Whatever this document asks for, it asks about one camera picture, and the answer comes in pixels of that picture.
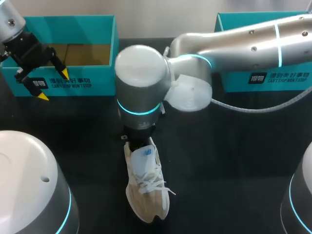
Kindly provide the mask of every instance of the teal box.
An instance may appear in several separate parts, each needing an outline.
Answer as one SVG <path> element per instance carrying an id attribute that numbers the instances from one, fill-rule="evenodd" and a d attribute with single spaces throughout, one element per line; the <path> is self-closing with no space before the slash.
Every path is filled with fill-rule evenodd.
<path id="1" fill-rule="evenodd" d="M 115 95 L 115 59 L 118 53 L 118 32 L 115 16 L 51 16 L 25 17 L 26 31 L 48 44 L 110 45 L 109 65 L 67 66 L 70 80 L 65 82 L 54 67 L 40 67 L 30 78 L 44 78 L 47 96 L 113 96 Z M 18 67 L 11 59 L 1 64 L 3 76 L 17 97 L 31 96 L 16 82 Z"/>
<path id="2" fill-rule="evenodd" d="M 219 13 L 214 31 L 220 32 L 300 14 L 306 14 L 306 12 Z M 259 73 L 266 74 L 264 82 L 262 84 L 248 84 L 251 76 L 259 75 Z M 221 73 L 221 79 L 225 92 L 305 90 L 312 86 L 311 73 L 312 62 L 307 62 L 252 72 L 226 72 Z"/>

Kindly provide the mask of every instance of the blue logo on shoe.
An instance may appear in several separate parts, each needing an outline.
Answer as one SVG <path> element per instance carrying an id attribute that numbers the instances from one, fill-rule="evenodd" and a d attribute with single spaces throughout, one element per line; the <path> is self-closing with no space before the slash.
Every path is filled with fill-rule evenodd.
<path id="1" fill-rule="evenodd" d="M 144 151 L 144 156 L 150 155 L 152 153 L 152 150 L 145 150 Z"/>

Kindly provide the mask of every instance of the black table surface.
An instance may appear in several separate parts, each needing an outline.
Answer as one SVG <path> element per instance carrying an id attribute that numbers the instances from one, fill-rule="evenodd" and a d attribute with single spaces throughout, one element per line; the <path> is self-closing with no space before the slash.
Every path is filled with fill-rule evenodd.
<path id="1" fill-rule="evenodd" d="M 146 44 L 161 53 L 172 39 L 122 39 L 120 49 Z M 299 92 L 224 94 L 214 98 L 265 108 Z M 127 202 L 128 174 L 114 97 L 15 98 L 0 79 L 0 130 L 34 135 L 54 153 L 77 200 L 80 234 L 283 234 L 280 203 L 312 141 L 312 95 L 267 114 L 237 113 L 210 104 L 182 113 L 165 103 L 153 139 L 170 195 L 164 221 L 145 224 Z"/>

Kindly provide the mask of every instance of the shoe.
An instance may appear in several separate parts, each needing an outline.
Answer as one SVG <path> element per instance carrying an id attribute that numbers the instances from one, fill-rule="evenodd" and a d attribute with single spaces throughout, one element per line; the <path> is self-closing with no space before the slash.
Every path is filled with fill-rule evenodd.
<path id="1" fill-rule="evenodd" d="M 173 193 L 165 187 L 157 147 L 151 137 L 149 143 L 133 152 L 128 142 L 124 146 L 129 176 L 126 195 L 132 210 L 146 223 L 151 223 L 155 216 L 166 218 L 170 206 L 168 191 Z"/>

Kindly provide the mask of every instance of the shoe tongue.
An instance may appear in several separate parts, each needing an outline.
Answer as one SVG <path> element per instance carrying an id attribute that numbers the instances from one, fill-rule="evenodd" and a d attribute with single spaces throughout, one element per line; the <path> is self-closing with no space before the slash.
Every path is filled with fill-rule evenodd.
<path id="1" fill-rule="evenodd" d="M 152 174 L 156 167 L 156 152 L 153 145 L 147 145 L 131 154 L 131 164 L 134 174 L 143 177 L 145 173 Z"/>

